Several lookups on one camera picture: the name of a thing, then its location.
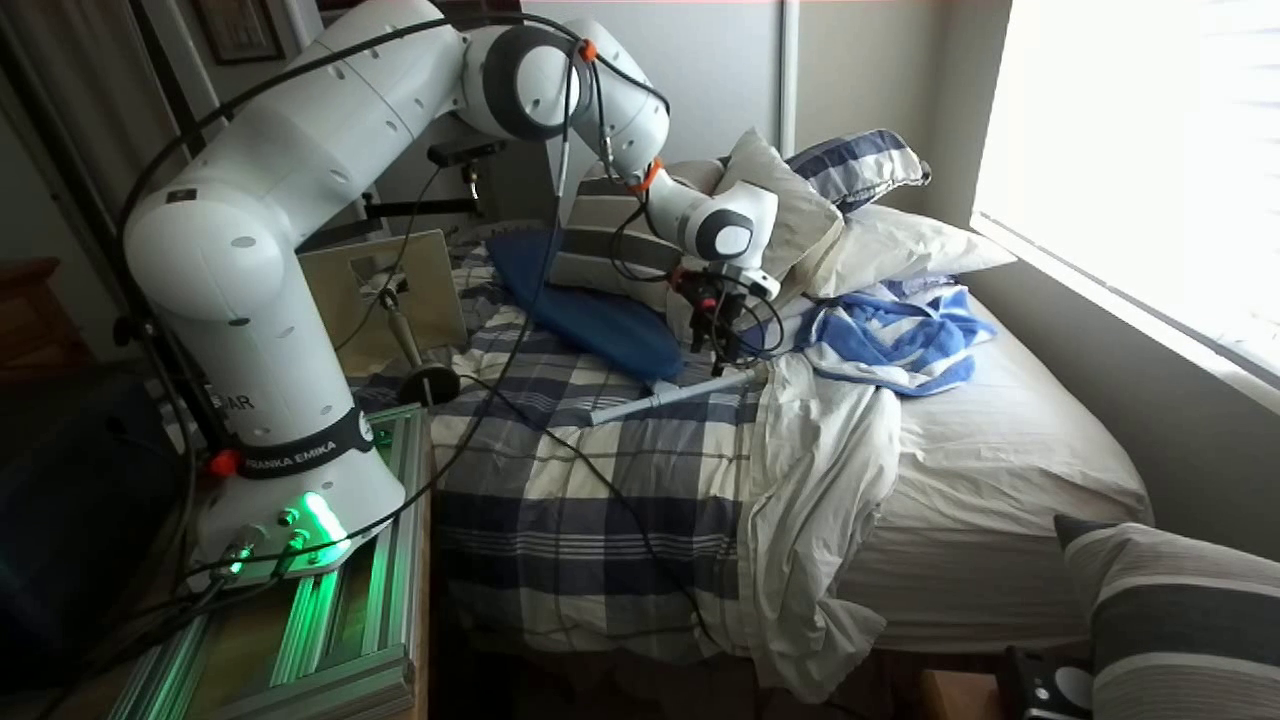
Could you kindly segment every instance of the black strap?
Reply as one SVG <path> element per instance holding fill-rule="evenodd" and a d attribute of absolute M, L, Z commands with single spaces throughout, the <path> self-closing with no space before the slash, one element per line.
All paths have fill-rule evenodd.
<path fill-rule="evenodd" d="M 360 407 L 352 406 L 346 415 L 307 437 L 282 445 L 244 445 L 236 438 L 241 452 L 239 475 L 250 480 L 268 480 L 314 470 L 337 460 L 348 450 L 369 452 L 374 448 L 372 430 L 366 436 L 369 423 Z"/>

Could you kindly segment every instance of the striped pillow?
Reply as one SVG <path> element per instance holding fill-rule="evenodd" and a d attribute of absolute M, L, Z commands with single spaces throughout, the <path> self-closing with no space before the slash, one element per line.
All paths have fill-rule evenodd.
<path fill-rule="evenodd" d="M 1094 717 L 1280 717 L 1280 565 L 1135 523 L 1055 524 L 1091 609 Z"/>
<path fill-rule="evenodd" d="M 667 173 L 676 182 L 712 195 L 724 176 L 724 164 L 719 160 L 672 163 L 667 165 Z M 614 231 L 637 206 L 635 195 L 604 177 L 604 165 L 591 168 L 577 186 L 577 199 L 570 211 L 548 281 L 552 284 L 625 295 L 658 313 L 666 313 L 667 283 L 627 279 L 618 274 L 609 259 Z M 644 217 L 627 225 L 617 243 L 618 261 L 626 263 L 641 278 L 671 272 L 681 258 L 684 252 L 680 249 L 649 231 Z"/>
<path fill-rule="evenodd" d="M 932 177 L 928 163 L 887 129 L 833 137 L 792 155 L 787 165 L 845 215 L 895 187 L 928 184 Z"/>

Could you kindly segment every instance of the plaid comforter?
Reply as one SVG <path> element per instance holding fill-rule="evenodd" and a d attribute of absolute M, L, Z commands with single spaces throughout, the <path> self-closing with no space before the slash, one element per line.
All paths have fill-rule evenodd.
<path fill-rule="evenodd" d="M 492 383 L 525 314 L 506 304 L 483 247 L 454 270 L 454 283 L 472 336 L 453 366 Z M 708 377 L 705 357 L 687 360 L 680 384 Z M 762 387 L 588 427 L 588 411 L 639 398 L 645 388 L 532 328 L 499 386 L 532 423 L 494 400 L 433 501 L 451 594 L 477 625 L 522 633 L 541 650 L 623 647 L 669 661 L 749 655 L 737 534 Z M 434 411 L 436 462 L 457 451 L 486 395 L 463 380 L 461 396 Z M 639 524 L 543 427 L 591 459 Z"/>

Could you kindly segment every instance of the white mattress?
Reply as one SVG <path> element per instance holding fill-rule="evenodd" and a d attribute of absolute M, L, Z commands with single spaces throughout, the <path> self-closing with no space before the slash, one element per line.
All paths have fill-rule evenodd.
<path fill-rule="evenodd" d="M 1053 515 L 1151 521 L 1115 438 L 991 311 L 973 379 L 902 401 L 899 479 L 837 594 L 888 620 L 878 647 L 998 652 L 1085 637 Z"/>

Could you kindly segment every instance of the green led light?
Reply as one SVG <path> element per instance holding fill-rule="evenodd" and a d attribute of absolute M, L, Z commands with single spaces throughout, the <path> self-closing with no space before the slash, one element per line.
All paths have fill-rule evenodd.
<path fill-rule="evenodd" d="M 338 521 L 338 516 L 333 514 L 333 509 L 329 507 L 329 503 L 325 502 L 324 497 L 321 497 L 320 493 L 315 492 L 303 493 L 302 505 L 307 509 L 307 512 L 310 512 L 311 516 L 315 518 L 316 525 L 319 525 L 320 529 L 324 532 L 325 537 L 320 538 L 320 542 L 330 542 L 338 538 L 347 537 L 346 528 L 343 528 L 342 523 Z M 333 547 L 326 547 L 316 553 L 319 556 L 319 561 L 315 564 L 328 565 L 334 560 L 338 560 L 339 557 L 346 555 L 347 548 L 349 547 L 351 547 L 349 539 L 344 539 Z"/>

